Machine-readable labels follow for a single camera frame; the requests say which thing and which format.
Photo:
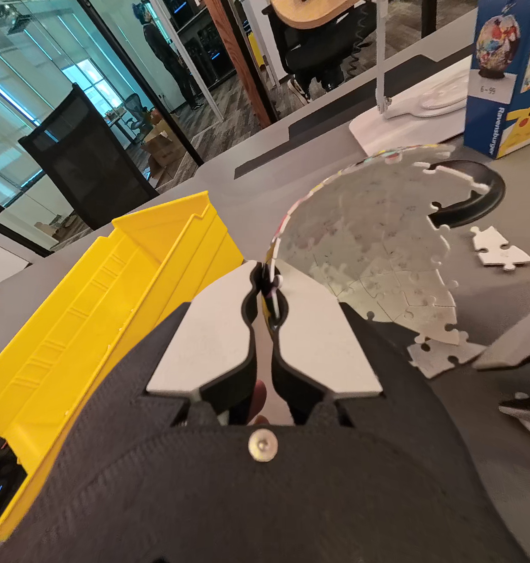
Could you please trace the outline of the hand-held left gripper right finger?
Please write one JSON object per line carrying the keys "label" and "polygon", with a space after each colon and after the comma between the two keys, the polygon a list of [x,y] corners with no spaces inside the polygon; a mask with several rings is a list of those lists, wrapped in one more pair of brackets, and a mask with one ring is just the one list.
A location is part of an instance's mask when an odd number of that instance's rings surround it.
{"label": "hand-held left gripper right finger", "polygon": [[271,377],[295,423],[324,400],[376,398],[383,388],[337,298],[298,269],[265,269]]}

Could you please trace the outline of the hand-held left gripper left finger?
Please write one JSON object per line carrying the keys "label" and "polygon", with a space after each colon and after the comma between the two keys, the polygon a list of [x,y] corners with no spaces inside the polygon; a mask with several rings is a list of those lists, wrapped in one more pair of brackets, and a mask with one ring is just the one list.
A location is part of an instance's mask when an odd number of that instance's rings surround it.
{"label": "hand-held left gripper left finger", "polygon": [[256,381],[256,298],[260,262],[250,260],[190,303],[154,371],[148,394],[209,404],[240,404]]}

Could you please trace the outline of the white puzzle piece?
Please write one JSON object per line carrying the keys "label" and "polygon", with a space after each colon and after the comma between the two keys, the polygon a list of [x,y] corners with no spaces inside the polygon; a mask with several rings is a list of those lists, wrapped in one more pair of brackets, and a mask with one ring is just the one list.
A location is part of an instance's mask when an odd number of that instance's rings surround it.
{"label": "white puzzle piece", "polygon": [[511,245],[493,226],[481,230],[473,226],[474,251],[484,266],[501,267],[503,271],[515,271],[518,266],[530,264],[530,256],[522,249]]}
{"label": "white puzzle piece", "polygon": [[410,364],[418,369],[426,379],[432,379],[448,370],[454,369],[456,364],[450,360],[454,358],[457,364],[463,365],[473,361],[487,348],[484,345],[468,341],[468,333],[458,332],[457,345],[436,340],[428,340],[422,344],[415,343],[407,348]]}

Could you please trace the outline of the partly built puzzle ball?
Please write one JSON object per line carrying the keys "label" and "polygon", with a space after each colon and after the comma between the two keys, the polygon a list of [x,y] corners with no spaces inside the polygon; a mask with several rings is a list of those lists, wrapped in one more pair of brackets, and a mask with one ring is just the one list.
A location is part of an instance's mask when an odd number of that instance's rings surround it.
{"label": "partly built puzzle ball", "polygon": [[446,161],[452,145],[380,151],[323,180],[289,209],[265,269],[281,262],[319,282],[361,316],[394,322],[415,341],[457,345],[456,304],[439,273],[450,253],[448,223],[430,216],[485,196],[490,185]]}

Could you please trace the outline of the blue puzzle box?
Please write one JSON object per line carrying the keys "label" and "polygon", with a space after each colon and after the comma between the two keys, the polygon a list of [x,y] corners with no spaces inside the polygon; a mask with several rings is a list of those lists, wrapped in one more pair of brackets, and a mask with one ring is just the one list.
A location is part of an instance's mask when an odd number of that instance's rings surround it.
{"label": "blue puzzle box", "polygon": [[478,1],[464,145],[492,159],[530,144],[530,1]]}

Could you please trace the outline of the person's left hand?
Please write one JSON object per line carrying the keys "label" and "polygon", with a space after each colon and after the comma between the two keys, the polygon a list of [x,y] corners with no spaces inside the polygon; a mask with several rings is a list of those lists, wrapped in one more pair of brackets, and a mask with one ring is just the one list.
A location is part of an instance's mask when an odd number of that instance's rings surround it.
{"label": "person's left hand", "polygon": [[247,415],[247,425],[268,425],[269,420],[262,415],[262,410],[267,400],[267,388],[265,383],[257,379],[249,403],[249,411]]}

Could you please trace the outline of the yellow plastic bin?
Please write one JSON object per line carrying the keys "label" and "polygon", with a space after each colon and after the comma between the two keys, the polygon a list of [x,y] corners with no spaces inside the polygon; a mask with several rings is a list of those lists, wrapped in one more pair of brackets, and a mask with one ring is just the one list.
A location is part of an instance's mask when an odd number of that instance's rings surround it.
{"label": "yellow plastic bin", "polygon": [[0,437],[26,477],[0,491],[0,541],[42,489],[110,370],[179,305],[244,257],[208,191],[112,221],[0,353]]}

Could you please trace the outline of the cardboard box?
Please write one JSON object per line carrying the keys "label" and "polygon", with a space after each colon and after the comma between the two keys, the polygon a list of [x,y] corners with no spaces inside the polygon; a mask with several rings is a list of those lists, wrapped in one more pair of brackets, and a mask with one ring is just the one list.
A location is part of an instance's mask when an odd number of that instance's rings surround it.
{"label": "cardboard box", "polygon": [[150,175],[154,177],[164,172],[174,176],[186,155],[184,145],[163,118],[154,124],[141,148],[148,155]]}

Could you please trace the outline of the black mesh office chair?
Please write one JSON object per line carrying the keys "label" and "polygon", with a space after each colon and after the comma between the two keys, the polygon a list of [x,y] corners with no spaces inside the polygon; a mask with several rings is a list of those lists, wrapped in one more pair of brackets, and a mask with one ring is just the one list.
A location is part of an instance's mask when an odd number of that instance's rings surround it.
{"label": "black mesh office chair", "polygon": [[18,143],[92,230],[159,195],[76,83]]}

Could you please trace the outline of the wooden pillar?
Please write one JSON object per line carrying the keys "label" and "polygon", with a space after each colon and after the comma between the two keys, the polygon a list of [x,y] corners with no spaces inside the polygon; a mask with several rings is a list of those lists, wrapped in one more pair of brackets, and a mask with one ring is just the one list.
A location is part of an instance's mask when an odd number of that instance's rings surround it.
{"label": "wooden pillar", "polygon": [[204,1],[219,36],[247,93],[261,129],[278,121],[275,105],[257,66],[253,50],[233,1]]}

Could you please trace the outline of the white jointed holder stand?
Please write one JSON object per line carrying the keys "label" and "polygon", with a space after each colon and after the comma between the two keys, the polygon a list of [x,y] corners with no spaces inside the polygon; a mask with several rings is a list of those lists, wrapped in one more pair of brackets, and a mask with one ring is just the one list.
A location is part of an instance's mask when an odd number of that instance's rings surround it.
{"label": "white jointed holder stand", "polygon": [[388,121],[399,116],[434,118],[466,107],[470,73],[469,58],[445,70],[445,79],[422,94],[408,97],[394,105],[385,94],[385,43],[388,1],[376,1],[376,85],[375,100],[381,117]]}

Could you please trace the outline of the white square base plate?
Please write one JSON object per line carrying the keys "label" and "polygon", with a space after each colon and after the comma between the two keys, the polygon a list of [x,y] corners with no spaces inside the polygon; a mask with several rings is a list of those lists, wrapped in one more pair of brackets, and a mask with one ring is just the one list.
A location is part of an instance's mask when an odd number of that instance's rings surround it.
{"label": "white square base plate", "polygon": [[377,107],[348,128],[367,156],[405,146],[439,144],[464,131],[471,57],[467,56],[403,92],[386,112]]}

